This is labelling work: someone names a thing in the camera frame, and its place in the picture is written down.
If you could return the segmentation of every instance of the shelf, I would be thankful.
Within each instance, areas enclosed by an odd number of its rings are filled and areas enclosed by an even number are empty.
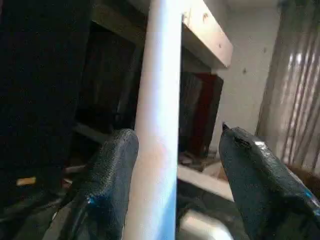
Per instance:
[[[145,8],[139,6],[147,4],[136,0],[130,0],[130,3],[141,11]],[[209,68],[227,68],[231,63],[233,46],[206,4],[203,0],[190,0],[184,8],[182,45]],[[132,15],[132,12],[129,15],[120,8],[101,3],[94,6],[92,21],[138,46],[144,46],[147,17],[137,24],[131,20]],[[189,57],[184,64],[191,66],[192,61]],[[203,71],[196,67],[195,72]]]

